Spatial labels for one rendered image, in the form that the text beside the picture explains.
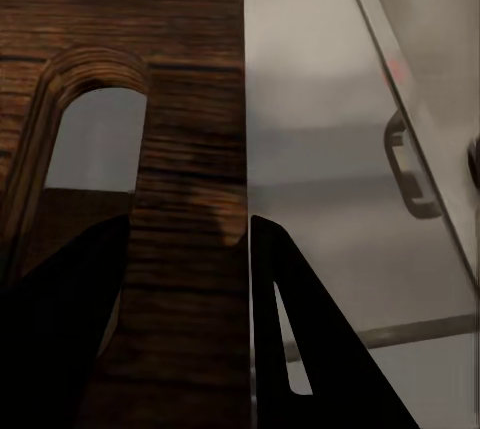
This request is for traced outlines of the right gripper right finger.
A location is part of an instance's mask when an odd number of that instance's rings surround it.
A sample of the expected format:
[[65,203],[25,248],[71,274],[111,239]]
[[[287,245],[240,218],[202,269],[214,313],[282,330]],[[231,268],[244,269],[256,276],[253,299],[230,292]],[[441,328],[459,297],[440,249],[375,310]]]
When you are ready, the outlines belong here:
[[[286,230],[251,217],[258,429],[420,429]],[[290,389],[274,283],[312,395]]]

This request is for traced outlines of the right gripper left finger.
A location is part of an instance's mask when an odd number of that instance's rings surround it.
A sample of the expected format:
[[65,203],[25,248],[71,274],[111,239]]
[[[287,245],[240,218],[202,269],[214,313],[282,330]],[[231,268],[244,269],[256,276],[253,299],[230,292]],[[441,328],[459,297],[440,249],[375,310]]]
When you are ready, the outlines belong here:
[[0,429],[72,429],[124,276],[127,215],[0,294]]

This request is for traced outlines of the cutting board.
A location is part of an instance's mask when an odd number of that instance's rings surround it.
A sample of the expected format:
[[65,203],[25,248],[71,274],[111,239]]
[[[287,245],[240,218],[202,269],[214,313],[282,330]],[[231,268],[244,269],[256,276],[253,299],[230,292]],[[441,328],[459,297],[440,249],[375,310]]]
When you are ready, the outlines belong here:
[[147,96],[117,327],[72,429],[252,429],[244,0],[0,0],[0,294],[62,115]]

